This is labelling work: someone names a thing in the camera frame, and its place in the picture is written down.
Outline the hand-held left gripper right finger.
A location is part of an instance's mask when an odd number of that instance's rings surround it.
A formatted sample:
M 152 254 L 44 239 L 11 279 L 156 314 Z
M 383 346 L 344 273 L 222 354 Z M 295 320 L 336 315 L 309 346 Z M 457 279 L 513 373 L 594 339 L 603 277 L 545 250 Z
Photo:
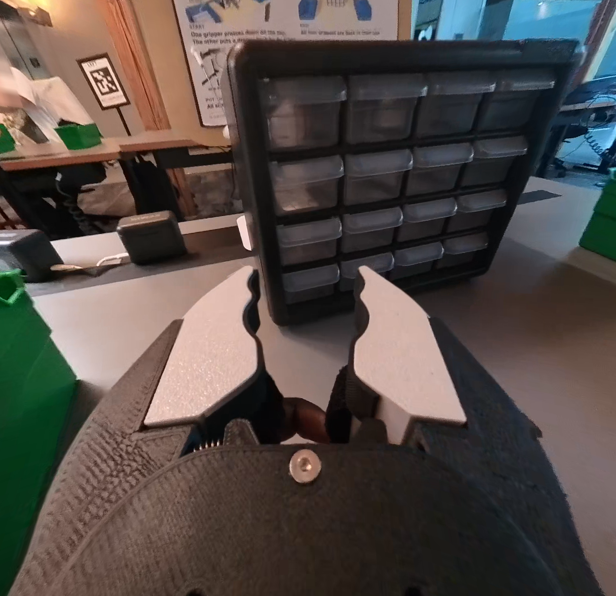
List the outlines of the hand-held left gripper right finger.
M 357 271 L 354 296 L 352 383 L 358 395 L 352 399 L 353 418 L 382 423 L 391 445 L 405 444 L 418 424 L 466 426 L 429 315 L 365 265 Z

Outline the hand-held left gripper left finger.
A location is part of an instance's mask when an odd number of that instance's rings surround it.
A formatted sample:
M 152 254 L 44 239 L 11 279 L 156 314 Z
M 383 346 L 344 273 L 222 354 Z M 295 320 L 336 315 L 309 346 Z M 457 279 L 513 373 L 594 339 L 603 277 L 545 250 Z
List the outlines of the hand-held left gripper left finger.
M 243 266 L 187 311 L 143 420 L 146 428 L 205 424 L 254 385 L 264 370 L 259 297 L 258 270 Z

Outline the black drawer cabinet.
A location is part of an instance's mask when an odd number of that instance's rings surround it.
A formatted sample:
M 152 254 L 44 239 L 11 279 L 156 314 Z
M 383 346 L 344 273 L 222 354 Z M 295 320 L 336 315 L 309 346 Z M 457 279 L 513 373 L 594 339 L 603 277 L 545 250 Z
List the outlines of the black drawer cabinet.
M 265 41 L 248 40 L 232 48 L 227 59 L 222 89 L 228 110 L 233 159 L 253 248 L 269 314 L 275 324 L 291 326 L 350 312 L 353 291 L 330 300 L 296 306 L 285 304 L 281 265 L 276 241 L 277 218 L 273 214 L 267 126 L 261 99 L 261 83 L 279 78 L 330 77 L 363 74 L 432 74 L 454 71 L 542 68 L 550 69 L 556 83 L 537 103 L 528 125 L 531 145 L 514 182 L 506 213 L 493 238 L 492 257 L 483 269 L 452 269 L 430 278 L 389 280 L 415 296 L 465 283 L 485 275 L 508 228 L 519 199 L 543 152 L 550 125 L 564 100 L 570 78 L 581 60 L 574 39 L 532 38 L 500 41 Z

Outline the rows of clear drawers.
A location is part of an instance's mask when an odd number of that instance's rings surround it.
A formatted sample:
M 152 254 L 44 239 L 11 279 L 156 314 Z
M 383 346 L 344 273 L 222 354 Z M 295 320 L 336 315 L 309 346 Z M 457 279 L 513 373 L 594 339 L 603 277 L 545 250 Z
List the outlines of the rows of clear drawers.
M 483 269 L 550 69 L 261 83 L 285 304 Z

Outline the person's left hand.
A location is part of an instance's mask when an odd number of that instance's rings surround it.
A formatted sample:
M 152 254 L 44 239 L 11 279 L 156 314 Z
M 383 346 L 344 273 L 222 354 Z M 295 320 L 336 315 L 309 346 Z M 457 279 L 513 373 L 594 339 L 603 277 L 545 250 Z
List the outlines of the person's left hand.
M 280 440 L 287 441 L 295 436 L 305 440 L 328 444 L 326 413 L 316 404 L 301 398 L 283 399 L 284 418 Z

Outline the wooden top desk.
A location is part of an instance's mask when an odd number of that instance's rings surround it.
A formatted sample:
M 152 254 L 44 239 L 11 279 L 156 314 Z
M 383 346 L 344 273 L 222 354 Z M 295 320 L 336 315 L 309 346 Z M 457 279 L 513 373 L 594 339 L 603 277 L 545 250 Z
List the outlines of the wooden top desk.
M 1 196 L 20 223 L 44 232 L 51 240 L 83 234 L 60 202 L 54 180 L 58 167 L 105 163 L 119 159 L 119 146 L 103 140 L 99 146 L 71 151 L 59 144 L 21 147 L 1 155 Z
M 174 130 L 116 138 L 119 165 L 138 214 L 172 211 L 179 222 L 196 218 L 185 170 L 232 164 L 228 146 L 207 146 Z

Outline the black office chair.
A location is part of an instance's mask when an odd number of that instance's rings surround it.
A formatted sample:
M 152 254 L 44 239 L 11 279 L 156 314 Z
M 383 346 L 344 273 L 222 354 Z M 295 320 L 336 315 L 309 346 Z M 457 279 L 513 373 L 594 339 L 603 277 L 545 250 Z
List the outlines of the black office chair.
M 54 180 L 60 202 L 83 235 L 97 235 L 102 229 L 84 213 L 78 196 L 85 186 L 100 184 L 106 178 L 103 163 L 74 164 L 58 167 Z

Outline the black white marker sign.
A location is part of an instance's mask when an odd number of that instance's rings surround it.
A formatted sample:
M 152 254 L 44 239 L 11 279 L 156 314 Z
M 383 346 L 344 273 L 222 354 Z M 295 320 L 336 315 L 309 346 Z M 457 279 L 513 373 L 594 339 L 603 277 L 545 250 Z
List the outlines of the black white marker sign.
M 76 63 L 94 94 L 99 108 L 102 111 L 116 111 L 126 135 L 131 136 L 132 133 L 122 112 L 122 108 L 130 106 L 131 101 L 109 54 L 101 53 L 77 59 Z

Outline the wooden pillar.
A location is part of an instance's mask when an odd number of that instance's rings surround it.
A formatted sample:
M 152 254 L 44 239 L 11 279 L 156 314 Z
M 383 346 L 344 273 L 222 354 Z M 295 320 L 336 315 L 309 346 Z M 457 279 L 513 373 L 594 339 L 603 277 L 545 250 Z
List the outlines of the wooden pillar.
M 143 127 L 145 130 L 169 130 L 171 124 L 133 0 L 96 2 L 126 75 Z

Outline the dark desk orange edge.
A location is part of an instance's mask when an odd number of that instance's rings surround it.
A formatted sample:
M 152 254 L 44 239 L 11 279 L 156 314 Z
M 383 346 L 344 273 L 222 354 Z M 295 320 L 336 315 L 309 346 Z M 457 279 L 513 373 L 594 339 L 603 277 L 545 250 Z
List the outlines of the dark desk orange edge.
M 607 174 L 615 167 L 615 76 L 579 85 L 551 124 L 538 177 L 565 177 L 569 170 Z

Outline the dark wall picture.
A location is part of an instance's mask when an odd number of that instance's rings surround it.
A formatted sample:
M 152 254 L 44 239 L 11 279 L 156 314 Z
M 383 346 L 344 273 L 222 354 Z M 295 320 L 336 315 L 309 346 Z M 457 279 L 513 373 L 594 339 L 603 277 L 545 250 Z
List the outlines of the dark wall picture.
M 444 0 L 419 0 L 413 30 L 416 41 L 434 41 L 442 14 Z

